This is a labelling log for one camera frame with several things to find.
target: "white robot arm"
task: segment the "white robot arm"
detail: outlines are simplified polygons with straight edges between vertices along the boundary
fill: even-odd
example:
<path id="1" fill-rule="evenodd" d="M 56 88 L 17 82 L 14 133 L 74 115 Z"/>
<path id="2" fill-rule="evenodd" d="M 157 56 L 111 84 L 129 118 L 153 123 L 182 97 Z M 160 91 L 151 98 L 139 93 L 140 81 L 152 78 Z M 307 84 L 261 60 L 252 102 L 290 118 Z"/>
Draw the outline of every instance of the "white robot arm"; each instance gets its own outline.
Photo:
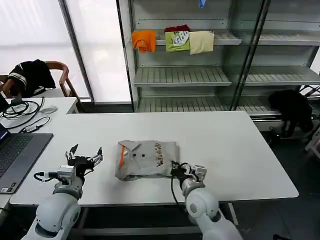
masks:
<path id="1" fill-rule="evenodd" d="M 204 185 L 207 169 L 199 165 L 184 166 L 178 164 L 172 169 L 171 175 L 179 179 L 186 209 L 191 220 L 199 226 L 202 239 L 243 240 L 236 226 L 219 210 L 219 201 Z"/>
<path id="2" fill-rule="evenodd" d="M 66 240 L 71 228 L 80 215 L 78 200 L 82 197 L 85 175 L 103 161 L 102 148 L 93 157 L 75 156 L 78 145 L 66 152 L 68 166 L 61 166 L 57 172 L 37 172 L 34 178 L 48 182 L 59 180 L 54 186 L 52 196 L 36 209 L 36 217 L 28 233 L 22 240 Z"/>

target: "black jacket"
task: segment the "black jacket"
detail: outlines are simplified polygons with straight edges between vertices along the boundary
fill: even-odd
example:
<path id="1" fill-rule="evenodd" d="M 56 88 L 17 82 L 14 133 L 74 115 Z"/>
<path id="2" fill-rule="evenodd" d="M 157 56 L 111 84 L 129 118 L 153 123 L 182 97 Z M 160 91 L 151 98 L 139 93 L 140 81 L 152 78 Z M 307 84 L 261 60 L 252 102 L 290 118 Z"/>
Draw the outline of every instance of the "black jacket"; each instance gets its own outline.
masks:
<path id="1" fill-rule="evenodd" d="M 298 91 L 276 91 L 268 100 L 271 108 L 281 113 L 284 121 L 282 127 L 283 137 L 292 136 L 296 126 L 300 127 L 304 132 L 309 132 L 313 129 L 312 108 L 307 98 Z M 290 125 L 288 131 L 286 131 L 288 121 L 290 121 Z"/>
<path id="2" fill-rule="evenodd" d="M 45 89 L 56 88 L 47 64 L 39 59 L 18 64 L 5 81 L 9 79 L 14 81 L 14 86 L 9 90 L 13 97 L 21 93 L 23 98 L 30 98 L 39 94 L 37 90 L 41 87 Z"/>

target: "orange cloth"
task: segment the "orange cloth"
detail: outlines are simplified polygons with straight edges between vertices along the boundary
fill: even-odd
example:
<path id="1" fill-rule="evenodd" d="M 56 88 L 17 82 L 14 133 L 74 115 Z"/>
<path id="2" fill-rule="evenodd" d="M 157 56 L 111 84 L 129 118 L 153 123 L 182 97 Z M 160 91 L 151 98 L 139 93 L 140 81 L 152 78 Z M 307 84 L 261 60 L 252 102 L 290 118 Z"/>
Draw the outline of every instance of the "orange cloth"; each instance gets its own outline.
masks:
<path id="1" fill-rule="evenodd" d="M 132 44 L 135 49 L 140 49 L 140 53 L 156 51 L 156 35 L 155 31 L 144 30 L 132 33 Z"/>

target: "metal shelf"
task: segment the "metal shelf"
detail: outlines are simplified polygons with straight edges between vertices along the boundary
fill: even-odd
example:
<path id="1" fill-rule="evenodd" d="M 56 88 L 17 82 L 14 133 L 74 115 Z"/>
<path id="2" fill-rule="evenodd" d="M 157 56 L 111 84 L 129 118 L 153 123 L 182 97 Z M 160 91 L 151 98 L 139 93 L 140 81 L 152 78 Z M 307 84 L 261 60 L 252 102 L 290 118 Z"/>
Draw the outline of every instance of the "metal shelf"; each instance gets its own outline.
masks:
<path id="1" fill-rule="evenodd" d="M 320 32 L 316 31 L 263 31 L 259 45 L 320 46 Z"/>
<path id="2" fill-rule="evenodd" d="M 229 106 L 232 97 L 221 97 L 220 102 L 224 106 Z M 278 111 L 271 109 L 268 97 L 266 96 L 242 96 L 239 101 L 237 111 L 245 111 L 250 116 L 280 115 Z"/>
<path id="3" fill-rule="evenodd" d="M 204 29 L 193 29 L 194 31 L 204 31 Z M 235 37 L 231 32 L 227 30 L 208 30 L 214 32 L 214 45 L 240 45 L 242 40 L 240 38 Z M 164 30 L 156 30 L 156 45 L 157 46 L 165 46 L 165 31 Z"/>
<path id="4" fill-rule="evenodd" d="M 138 107 L 140 113 L 213 111 L 224 111 L 215 96 L 140 98 Z"/>
<path id="5" fill-rule="evenodd" d="M 318 85 L 320 76 L 306 66 L 252 66 L 246 86 Z"/>
<path id="6" fill-rule="evenodd" d="M 140 67 L 134 85 L 141 87 L 230 86 L 219 67 Z"/>

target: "wooden chair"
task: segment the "wooden chair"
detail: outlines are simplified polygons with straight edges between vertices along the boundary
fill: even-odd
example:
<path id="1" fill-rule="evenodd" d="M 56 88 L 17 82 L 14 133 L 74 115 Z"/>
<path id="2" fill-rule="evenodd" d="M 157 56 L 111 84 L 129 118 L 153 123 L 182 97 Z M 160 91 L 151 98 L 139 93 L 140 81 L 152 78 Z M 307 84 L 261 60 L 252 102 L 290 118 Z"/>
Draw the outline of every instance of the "wooden chair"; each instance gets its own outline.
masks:
<path id="1" fill-rule="evenodd" d="M 81 105 L 81 101 L 80 98 L 76 92 L 76 90 L 74 89 L 74 86 L 71 84 L 68 74 L 69 74 L 69 68 L 67 67 L 67 65 L 65 65 L 62 62 L 59 61 L 46 61 L 45 62 L 46 65 L 49 67 L 50 70 L 61 70 L 62 71 L 62 75 L 59 79 L 59 85 L 61 88 L 61 91 L 63 93 L 64 97 L 75 97 L 77 99 L 77 107 L 80 108 L 82 111 L 84 111 L 83 106 Z M 5 82 L 7 75 L 1 75 L 0 76 L 0 82 Z M 10 88 L 14 85 L 14 81 L 9 79 L 5 84 L 0 85 L 0 92 L 3 91 L 4 95 L 7 98 L 12 98 L 12 95 L 10 94 L 9 90 Z"/>

